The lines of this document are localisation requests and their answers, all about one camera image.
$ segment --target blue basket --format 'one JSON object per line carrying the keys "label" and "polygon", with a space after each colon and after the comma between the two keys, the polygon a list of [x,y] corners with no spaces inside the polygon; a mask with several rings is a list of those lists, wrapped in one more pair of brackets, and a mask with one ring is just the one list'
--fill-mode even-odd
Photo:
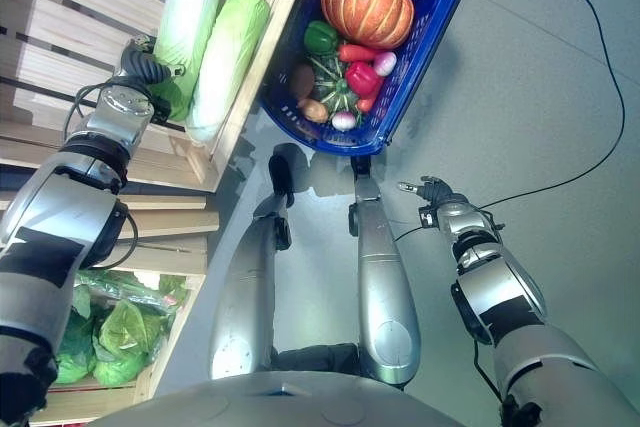
{"label": "blue basket", "polygon": [[339,132],[331,125],[307,121],[287,82],[295,59],[304,52],[303,36],[310,21],[323,19],[320,0],[296,0],[264,78],[259,101],[291,137],[315,150],[337,155],[374,155],[391,142],[413,94],[424,76],[460,0],[412,0],[415,18],[407,41],[395,50],[398,63],[385,79],[378,99],[362,124]]}

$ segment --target cable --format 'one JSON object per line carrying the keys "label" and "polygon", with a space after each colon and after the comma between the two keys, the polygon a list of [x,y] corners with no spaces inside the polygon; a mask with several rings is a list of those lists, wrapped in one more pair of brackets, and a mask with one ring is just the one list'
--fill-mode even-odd
{"label": "cable", "polygon": [[67,112],[67,116],[64,119],[64,124],[62,125],[62,143],[64,144],[67,141],[67,137],[68,137],[68,131],[69,131],[69,122],[71,121],[71,117],[73,116],[74,112],[78,112],[78,115],[80,116],[80,118],[84,118],[84,114],[82,113],[82,111],[80,110],[80,102],[82,102],[82,100],[84,100],[84,98],[89,95],[91,92],[93,92],[95,89],[101,89],[103,87],[106,87],[107,85],[109,85],[109,82],[103,82],[101,84],[95,84],[95,85],[87,85],[85,87],[82,87],[80,90],[78,90],[78,93],[75,96],[75,99],[73,100],[73,104],[71,105],[71,108],[69,109],[69,112]]}
{"label": "cable", "polygon": [[400,234],[398,237],[396,237],[395,239],[393,239],[394,242],[399,241],[401,238],[406,237],[407,235],[416,232],[417,230],[420,230],[422,228],[422,226],[419,227],[415,227],[413,229],[407,230],[404,234]]}
{"label": "cable", "polygon": [[131,224],[131,230],[133,231],[133,238],[131,239],[131,245],[129,246],[129,250],[127,250],[127,253],[124,254],[119,260],[116,260],[115,262],[113,262],[112,264],[101,265],[99,267],[91,267],[91,270],[113,269],[114,267],[117,267],[118,265],[124,263],[129,257],[131,257],[131,254],[133,254],[133,251],[136,250],[136,246],[138,245],[138,226],[136,225],[135,220],[133,220],[133,217],[131,216],[131,212],[127,212],[127,220]]}
{"label": "cable", "polygon": [[620,91],[620,86],[618,85],[618,79],[616,79],[616,76],[613,73],[613,67],[611,67],[611,61],[609,60],[609,51],[607,50],[607,44],[604,41],[604,34],[602,33],[602,25],[600,24],[600,17],[598,17],[598,13],[596,12],[596,9],[593,6],[593,4],[591,3],[591,1],[590,0],[584,0],[584,1],[589,6],[589,8],[591,9],[591,12],[593,13],[593,16],[596,19],[596,24],[598,26],[598,34],[600,35],[600,42],[602,43],[602,50],[604,51],[604,58],[605,58],[605,60],[607,62],[607,69],[609,70],[609,75],[611,76],[611,80],[613,81],[613,85],[615,86],[616,92],[618,93],[618,98],[620,99],[620,111],[622,112],[622,120],[620,122],[620,129],[618,131],[618,136],[616,137],[615,142],[613,143],[613,145],[611,146],[609,151],[605,154],[605,156],[602,157],[596,164],[594,164],[593,166],[591,166],[589,169],[585,170],[581,174],[578,174],[578,175],[576,175],[574,177],[571,177],[568,180],[565,180],[565,181],[562,181],[562,182],[558,182],[556,184],[549,185],[547,187],[542,187],[540,189],[530,190],[530,191],[527,191],[527,192],[523,192],[521,194],[511,195],[509,197],[505,197],[503,199],[496,200],[494,202],[490,202],[490,203],[485,204],[482,207],[480,207],[481,209],[486,209],[487,207],[492,207],[494,205],[501,204],[501,203],[507,202],[509,200],[518,199],[520,197],[524,197],[524,196],[527,196],[527,195],[533,195],[533,194],[537,194],[539,192],[544,192],[546,190],[555,189],[556,187],[561,187],[563,185],[567,185],[567,184],[569,184],[571,182],[574,182],[574,181],[576,181],[578,179],[581,179],[585,175],[588,175],[591,172],[593,172],[594,170],[596,170],[609,157],[611,157],[611,154],[613,154],[613,152],[618,147],[618,144],[620,143],[620,139],[622,139],[622,134],[624,133],[624,128],[625,128],[625,124],[626,124],[626,115],[627,115],[626,107],[625,107],[625,104],[624,104],[624,97],[622,96],[622,92]]}
{"label": "cable", "polygon": [[493,392],[495,394],[495,396],[498,398],[498,402],[502,403],[502,398],[500,397],[500,391],[494,385],[494,383],[491,382],[491,379],[486,374],[486,372],[482,369],[482,367],[480,367],[480,363],[478,362],[478,357],[479,357],[478,341],[474,339],[474,341],[473,341],[473,366],[476,368],[476,370],[478,371],[480,376],[487,383],[487,385],[491,389],[491,392]]}

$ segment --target white vegetable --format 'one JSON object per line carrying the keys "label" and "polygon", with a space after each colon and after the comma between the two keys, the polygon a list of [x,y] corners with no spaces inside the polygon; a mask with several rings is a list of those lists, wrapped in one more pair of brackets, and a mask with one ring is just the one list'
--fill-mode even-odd
{"label": "white vegetable", "polygon": [[162,63],[184,66],[185,73],[152,86],[151,91],[171,103],[172,119],[187,116],[217,8],[218,0],[165,2],[153,53]]}
{"label": "white vegetable", "polygon": [[380,77],[386,77],[393,71],[397,61],[398,58],[393,52],[378,54],[373,59],[373,70],[375,70],[376,74]]}
{"label": "white vegetable", "polygon": [[268,19],[265,0],[227,0],[222,6],[186,120],[193,141],[206,143],[220,129]]}
{"label": "white vegetable", "polygon": [[331,119],[331,125],[334,129],[345,132],[356,126],[356,118],[351,112],[338,112]]}

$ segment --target pumpkin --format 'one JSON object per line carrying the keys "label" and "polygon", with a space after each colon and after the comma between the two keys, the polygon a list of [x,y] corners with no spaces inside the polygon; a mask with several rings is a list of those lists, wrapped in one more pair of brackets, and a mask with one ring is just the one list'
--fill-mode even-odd
{"label": "pumpkin", "polygon": [[315,74],[315,83],[310,97],[324,104],[333,115],[338,111],[357,113],[358,96],[349,88],[344,74],[347,64],[334,56],[310,56],[309,61]]}
{"label": "pumpkin", "polygon": [[321,0],[327,21],[343,36],[374,49],[392,50],[408,37],[411,0]]}

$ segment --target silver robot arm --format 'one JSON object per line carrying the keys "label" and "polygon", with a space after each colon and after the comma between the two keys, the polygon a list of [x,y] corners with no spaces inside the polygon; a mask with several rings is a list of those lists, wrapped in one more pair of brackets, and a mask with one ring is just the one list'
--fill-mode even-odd
{"label": "silver robot arm", "polygon": [[145,42],[125,48],[93,114],[20,189],[0,223],[0,425],[24,425],[45,406],[75,273],[111,253],[128,215],[116,197],[127,164],[152,118],[166,119],[145,85],[175,70],[155,64]]}
{"label": "silver robot arm", "polygon": [[465,327],[495,347],[505,426],[636,426],[640,415],[566,333],[546,323],[540,289],[502,245],[491,214],[442,180],[401,190],[429,202],[425,228],[439,228],[458,263],[451,294]]}

